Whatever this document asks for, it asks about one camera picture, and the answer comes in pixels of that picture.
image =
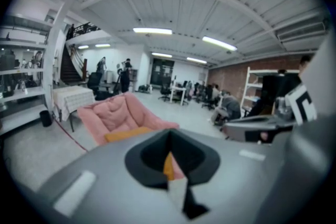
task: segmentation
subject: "gray floor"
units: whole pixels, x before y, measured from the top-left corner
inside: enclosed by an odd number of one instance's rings
[[[160,93],[135,93],[139,100],[160,118],[176,122],[181,128],[224,139],[223,133],[209,123],[213,111],[201,108],[201,104],[191,101],[189,105],[170,104],[158,100]],[[75,114],[75,132],[69,121],[63,127],[87,150],[96,147],[81,120]],[[36,191],[52,174],[65,167],[85,151],[82,150],[65,132],[53,123],[44,128],[37,121],[23,126],[5,139],[4,157],[12,177]]]

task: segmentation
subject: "red cable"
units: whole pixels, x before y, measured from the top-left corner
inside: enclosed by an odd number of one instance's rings
[[[58,124],[58,126],[61,127],[61,129],[68,135],[68,137],[70,137],[77,145],[79,145],[83,150],[85,150],[86,152],[88,152],[88,150],[86,148],[84,148],[81,144],[79,144],[75,139],[72,138],[72,136],[63,128],[62,125],[59,124],[59,122],[55,119],[56,123]]]

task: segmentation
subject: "white pillar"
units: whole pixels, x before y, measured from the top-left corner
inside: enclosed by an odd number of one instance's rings
[[[47,108],[49,111],[53,109],[53,85],[52,85],[52,75],[53,75],[53,62],[54,62],[54,55],[56,49],[56,41],[58,34],[61,30],[62,23],[72,6],[74,0],[66,0],[62,5],[61,8],[58,10],[56,18],[54,20],[54,25],[51,28],[48,36],[48,45],[44,55],[44,63],[43,63],[43,88],[46,92],[46,103]]]

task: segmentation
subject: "white shelving unit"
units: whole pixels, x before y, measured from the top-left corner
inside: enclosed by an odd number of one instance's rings
[[[27,17],[21,14],[6,14],[4,16],[2,25],[13,26],[13,29],[15,29],[15,27],[26,28],[31,31],[35,31],[35,32],[37,31],[38,33],[41,33],[44,35],[48,34],[53,27],[53,24],[51,23],[44,22],[39,19]],[[11,40],[1,40],[0,48],[22,49],[22,50],[29,49],[30,51],[41,50],[43,51],[43,56],[45,57],[45,54],[48,50],[48,45],[33,42],[33,41],[27,41],[27,40],[11,39]],[[42,78],[44,78],[45,76],[51,76],[51,74],[46,74],[45,71],[46,71],[45,68],[29,68],[29,69],[15,68],[12,70],[0,71],[0,76],[14,75],[14,74],[20,74],[20,73],[30,73],[30,74],[34,73],[35,74],[37,72],[40,72],[41,74],[43,74]],[[6,102],[16,101],[22,98],[36,97],[36,96],[41,96],[41,95],[45,97],[46,94],[51,94],[49,92],[50,90],[44,89],[43,85],[44,84],[41,83],[41,85],[39,85],[38,87],[27,88],[25,91],[23,91],[22,89],[14,90],[14,94],[12,96],[5,97],[5,98],[3,97],[3,94],[0,93],[0,105],[2,105],[2,107],[6,107],[7,106]],[[38,102],[33,102],[32,107],[30,108],[29,108],[30,104],[28,103],[26,103],[25,105],[22,105],[22,104],[15,104],[15,105],[17,105],[18,107],[16,107],[13,110],[13,112],[18,111],[20,109],[21,110],[0,119],[2,123],[0,135],[5,134],[30,121],[38,119],[40,117],[39,113],[43,110],[47,110],[45,98],[44,98],[44,101],[38,100]]]
[[[256,88],[256,89],[262,89],[263,85],[262,83],[256,83],[258,78],[263,76],[269,76],[277,74],[278,70],[272,70],[272,69],[260,69],[260,70],[251,70],[250,67],[247,68],[247,74],[246,74],[246,82],[245,82],[245,88],[243,93],[243,98],[240,103],[240,110],[242,111],[242,114],[244,114],[245,109],[243,109],[243,104],[245,100],[249,100],[252,102],[257,102],[259,100],[259,97],[256,96],[246,96],[247,89],[249,88]],[[299,70],[287,70],[287,73],[299,73]],[[251,74],[256,76],[256,80],[253,83],[249,82]]]

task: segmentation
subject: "brick wall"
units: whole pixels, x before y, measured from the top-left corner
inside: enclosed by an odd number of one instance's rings
[[[208,83],[218,84],[221,90],[231,92],[232,95],[241,101],[248,67],[251,69],[298,69],[301,57],[302,55],[288,55],[211,69],[209,70]],[[250,76],[249,82],[253,83],[256,79],[255,76]],[[259,95],[259,92],[260,90],[250,88],[246,95]],[[244,105],[251,106],[251,103],[245,101]]]

